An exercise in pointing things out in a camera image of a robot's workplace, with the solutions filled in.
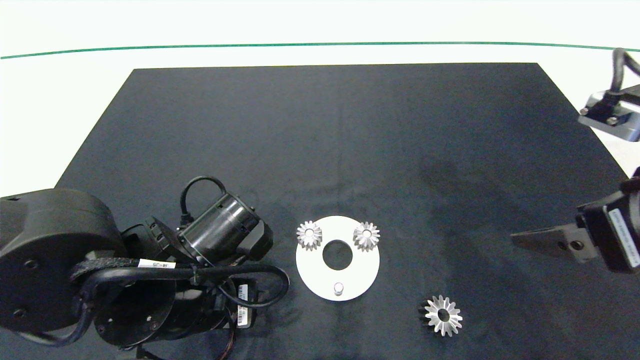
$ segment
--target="green line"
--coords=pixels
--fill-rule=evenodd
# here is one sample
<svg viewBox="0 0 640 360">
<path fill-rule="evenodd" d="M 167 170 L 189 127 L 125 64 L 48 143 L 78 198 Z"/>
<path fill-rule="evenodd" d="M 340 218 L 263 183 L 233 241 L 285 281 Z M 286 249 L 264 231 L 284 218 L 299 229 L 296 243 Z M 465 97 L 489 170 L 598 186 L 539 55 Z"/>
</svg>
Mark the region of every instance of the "green line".
<svg viewBox="0 0 640 360">
<path fill-rule="evenodd" d="M 598 49 L 613 50 L 609 46 L 592 45 L 571 45 L 571 44 L 551 44 L 545 42 L 491 42 L 491 41 L 407 41 L 407 42 L 301 42 L 282 44 L 196 44 L 196 45 L 148 45 L 148 46 L 121 46 L 121 47 L 96 47 L 93 49 L 74 49 L 47 51 L 46 53 L 20 54 L 0 56 L 0 59 L 26 58 L 28 56 L 42 56 L 68 53 L 86 53 L 89 51 L 112 51 L 112 50 L 139 50 L 139 49 L 185 49 L 190 47 L 285 47 L 285 46 L 344 46 L 344 45 L 526 45 L 526 46 L 551 46 L 551 47 L 573 47 L 577 49 Z M 640 49 L 627 49 L 627 51 L 640 52 Z"/>
</svg>

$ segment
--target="wire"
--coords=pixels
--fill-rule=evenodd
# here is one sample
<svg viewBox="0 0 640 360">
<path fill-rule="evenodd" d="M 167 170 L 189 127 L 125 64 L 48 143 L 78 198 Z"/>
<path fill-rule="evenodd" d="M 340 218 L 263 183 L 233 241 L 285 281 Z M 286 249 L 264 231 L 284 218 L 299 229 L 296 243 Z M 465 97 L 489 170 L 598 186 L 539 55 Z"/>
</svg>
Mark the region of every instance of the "wire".
<svg viewBox="0 0 640 360">
<path fill-rule="evenodd" d="M 240 255 L 237 259 L 233 260 L 229 266 L 242 265 L 246 261 L 246 255 Z"/>
<path fill-rule="evenodd" d="M 231 350 L 234 348 L 234 344 L 236 343 L 236 321 L 231 315 L 231 310 L 228 307 L 225 307 L 227 312 L 225 313 L 227 320 L 229 322 L 229 337 L 227 340 L 227 346 L 224 348 L 223 352 L 216 358 L 216 360 L 225 360 L 229 354 L 231 354 Z"/>
<path fill-rule="evenodd" d="M 610 92 L 617 94 L 622 89 L 622 79 L 625 75 L 625 65 L 636 75 L 640 76 L 640 65 L 629 53 L 621 47 L 613 50 L 613 78 L 611 79 Z"/>
<path fill-rule="evenodd" d="M 76 342 L 79 338 L 82 337 L 82 335 L 86 333 L 87 329 L 89 329 L 89 325 L 91 325 L 91 321 L 93 320 L 92 313 L 92 306 L 89 304 L 83 304 L 80 314 L 80 320 L 78 320 L 76 328 L 69 334 L 62 337 L 46 334 L 43 332 L 16 332 L 16 334 L 24 339 L 47 347 L 63 347 L 65 345 Z"/>
<path fill-rule="evenodd" d="M 274 274 L 282 281 L 280 291 L 271 299 L 264 302 L 247 302 L 227 293 L 218 286 L 222 294 L 233 303 L 244 307 L 267 307 L 278 302 L 289 291 L 289 276 L 282 269 L 272 265 L 252 264 L 241 266 L 219 266 L 215 268 L 114 268 L 95 272 L 87 278 L 81 290 L 81 296 L 85 300 L 91 300 L 96 296 L 99 285 L 107 282 L 138 281 L 138 280 L 186 280 L 192 277 L 216 278 L 228 277 L 236 274 L 249 273 Z"/>
<path fill-rule="evenodd" d="M 69 279 L 71 282 L 74 282 L 84 275 L 107 268 L 134 268 L 140 264 L 140 260 L 141 259 L 131 258 L 100 258 L 84 260 L 74 265 L 71 269 Z M 175 266 L 177 268 L 191 268 L 191 264 L 176 263 Z"/>
<path fill-rule="evenodd" d="M 289 276 L 282 269 L 271 265 L 219 266 L 216 268 L 108 268 L 92 273 L 82 285 L 80 299 L 82 308 L 76 328 L 68 335 L 59 337 L 46 333 L 16 332 L 29 341 L 48 347 L 63 347 L 82 337 L 93 320 L 93 300 L 99 286 L 109 282 L 142 281 L 142 280 L 187 280 L 194 278 L 218 278 L 235 274 L 270 273 L 277 275 L 282 281 L 280 291 L 272 299 L 261 303 L 245 302 L 229 295 L 221 286 L 218 289 L 232 302 L 245 307 L 266 307 L 278 302 L 289 290 Z"/>
<path fill-rule="evenodd" d="M 191 179 L 187 185 L 184 187 L 184 189 L 182 189 L 182 193 L 180 193 L 180 210 L 182 211 L 182 216 L 180 217 L 180 225 L 187 225 L 191 222 L 193 222 L 193 217 L 191 216 L 191 213 L 187 210 L 187 193 L 189 192 L 189 189 L 191 188 L 191 185 L 201 181 L 201 180 L 209 180 L 214 182 L 216 185 L 218 185 L 218 188 L 220 188 L 220 192 L 222 193 L 222 195 L 225 195 L 227 193 L 227 188 L 225 188 L 225 185 L 222 183 L 222 181 L 218 180 L 217 177 L 213 177 L 213 176 L 198 176 L 198 177 L 194 177 L 193 179 Z"/>
</svg>

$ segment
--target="black cylinder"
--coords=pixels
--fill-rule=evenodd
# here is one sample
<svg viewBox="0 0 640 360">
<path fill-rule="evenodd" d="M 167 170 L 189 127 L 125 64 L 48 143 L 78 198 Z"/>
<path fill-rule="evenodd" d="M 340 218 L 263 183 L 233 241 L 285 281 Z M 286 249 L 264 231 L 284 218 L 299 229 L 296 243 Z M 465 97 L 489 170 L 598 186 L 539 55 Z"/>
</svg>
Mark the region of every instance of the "black cylinder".
<svg viewBox="0 0 640 360">
<path fill-rule="evenodd" d="M 198 262 L 215 265 L 237 253 L 238 245 L 260 217 L 237 197 L 226 193 L 180 235 Z"/>
<path fill-rule="evenodd" d="M 119 347 L 181 339 L 225 321 L 216 299 L 211 288 L 188 281 L 138 281 L 100 310 L 95 328 L 104 341 Z"/>
</svg>

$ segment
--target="black cloth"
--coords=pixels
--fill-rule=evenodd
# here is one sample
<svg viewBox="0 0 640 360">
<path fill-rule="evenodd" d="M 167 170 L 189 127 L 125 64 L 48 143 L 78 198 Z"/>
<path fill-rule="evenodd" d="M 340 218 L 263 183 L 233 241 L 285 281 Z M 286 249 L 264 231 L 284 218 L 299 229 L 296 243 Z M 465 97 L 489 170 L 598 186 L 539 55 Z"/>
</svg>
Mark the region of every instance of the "black cloth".
<svg viewBox="0 0 640 360">
<path fill-rule="evenodd" d="M 531 63 L 140 69 L 58 187 L 102 199 L 122 230 L 149 215 L 175 227 L 198 175 L 255 206 L 275 234 L 263 263 L 285 269 L 291 290 L 238 331 L 232 359 L 633 359 L 637 277 L 509 239 L 571 222 L 625 178 L 576 118 Z M 189 209 L 217 196 L 198 183 Z M 297 226 L 328 215 L 380 228 L 378 277 L 347 302 L 315 296 L 296 269 Z M 464 319 L 453 338 L 420 326 L 419 303 L 440 294 Z M 209 359 L 226 338 L 148 349 Z M 8 359 L 115 353 L 93 329 L 62 349 L 1 340 Z"/>
</svg>

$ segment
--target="gear teeth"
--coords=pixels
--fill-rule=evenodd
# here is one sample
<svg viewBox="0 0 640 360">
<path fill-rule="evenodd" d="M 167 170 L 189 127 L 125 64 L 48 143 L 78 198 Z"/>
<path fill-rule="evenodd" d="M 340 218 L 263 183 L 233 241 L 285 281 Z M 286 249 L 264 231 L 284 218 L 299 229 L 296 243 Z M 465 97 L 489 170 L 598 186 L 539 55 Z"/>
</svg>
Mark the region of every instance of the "gear teeth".
<svg viewBox="0 0 640 360">
<path fill-rule="evenodd" d="M 300 224 L 296 234 L 298 235 L 298 243 L 307 251 L 316 250 L 322 242 L 322 229 L 313 221 L 305 221 Z"/>
<path fill-rule="evenodd" d="M 380 230 L 373 223 L 361 222 L 358 227 L 353 230 L 353 241 L 358 249 L 369 252 L 380 241 Z"/>
<path fill-rule="evenodd" d="M 432 297 L 432 300 L 427 300 L 420 305 L 420 308 L 424 308 L 426 313 L 419 309 L 422 317 L 422 324 L 426 326 L 433 326 L 433 332 L 440 333 L 441 336 L 449 335 L 452 337 L 454 333 L 458 333 L 458 328 L 462 328 L 462 316 L 459 315 L 460 310 L 456 309 L 456 303 L 451 301 L 448 297 L 443 298 L 442 295 L 438 297 Z M 447 321 L 442 321 L 438 315 L 439 310 L 445 310 L 449 314 Z"/>
</svg>

